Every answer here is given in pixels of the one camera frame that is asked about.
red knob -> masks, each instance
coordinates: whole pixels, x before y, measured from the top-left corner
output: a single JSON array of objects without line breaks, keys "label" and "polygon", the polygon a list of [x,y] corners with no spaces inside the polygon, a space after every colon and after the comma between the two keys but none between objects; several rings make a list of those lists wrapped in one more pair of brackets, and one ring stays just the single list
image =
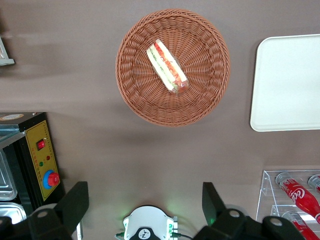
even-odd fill
[{"label": "red knob", "polygon": [[59,184],[60,176],[57,172],[50,173],[48,177],[48,185],[49,186],[57,186]]}]

coca-cola logo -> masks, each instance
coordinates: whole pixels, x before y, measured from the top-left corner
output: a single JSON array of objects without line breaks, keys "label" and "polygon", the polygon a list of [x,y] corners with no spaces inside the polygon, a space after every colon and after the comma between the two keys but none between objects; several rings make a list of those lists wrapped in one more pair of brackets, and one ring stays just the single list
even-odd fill
[{"label": "coca-cola logo", "polygon": [[290,193],[290,198],[295,203],[298,198],[302,199],[305,196],[305,190],[302,188],[297,188],[293,192]]}]

plastic-wrapped sandwich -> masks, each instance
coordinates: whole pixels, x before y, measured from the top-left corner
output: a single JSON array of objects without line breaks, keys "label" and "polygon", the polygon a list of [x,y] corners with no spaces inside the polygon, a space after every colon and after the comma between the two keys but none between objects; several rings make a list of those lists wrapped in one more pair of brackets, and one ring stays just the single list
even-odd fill
[{"label": "plastic-wrapped sandwich", "polygon": [[189,81],[181,70],[178,61],[159,39],[146,50],[146,54],[156,73],[170,92],[180,94],[189,88]]}]

clear acrylic rack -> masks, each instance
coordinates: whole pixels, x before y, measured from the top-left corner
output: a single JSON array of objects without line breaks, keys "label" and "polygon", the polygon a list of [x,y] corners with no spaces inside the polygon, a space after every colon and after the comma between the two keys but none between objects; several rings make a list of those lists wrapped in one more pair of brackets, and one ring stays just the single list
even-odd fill
[{"label": "clear acrylic rack", "polygon": [[255,220],[262,222],[263,218],[266,216],[282,217],[282,215],[287,211],[296,211],[306,222],[309,228],[311,228],[311,230],[314,231],[318,237],[320,237],[320,224],[317,223],[312,216],[296,207],[286,193],[279,187],[279,185],[276,184],[276,176],[282,172],[290,173],[291,176],[302,186],[304,186],[310,193],[312,193],[320,203],[320,194],[308,185],[309,177],[315,174],[320,174],[320,170],[263,171],[260,197]]}]

red switch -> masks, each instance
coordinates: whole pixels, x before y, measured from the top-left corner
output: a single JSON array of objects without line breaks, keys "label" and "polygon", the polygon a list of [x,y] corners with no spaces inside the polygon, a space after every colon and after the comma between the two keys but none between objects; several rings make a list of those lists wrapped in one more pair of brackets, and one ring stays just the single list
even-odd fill
[{"label": "red switch", "polygon": [[41,139],[40,141],[38,141],[36,143],[36,147],[37,147],[38,151],[43,149],[45,146],[46,146],[45,140],[43,140],[43,139]]},{"label": "red switch", "polygon": [[48,185],[51,187],[57,186],[59,184],[59,179],[60,179],[60,176],[57,172],[50,173],[48,177]]}]

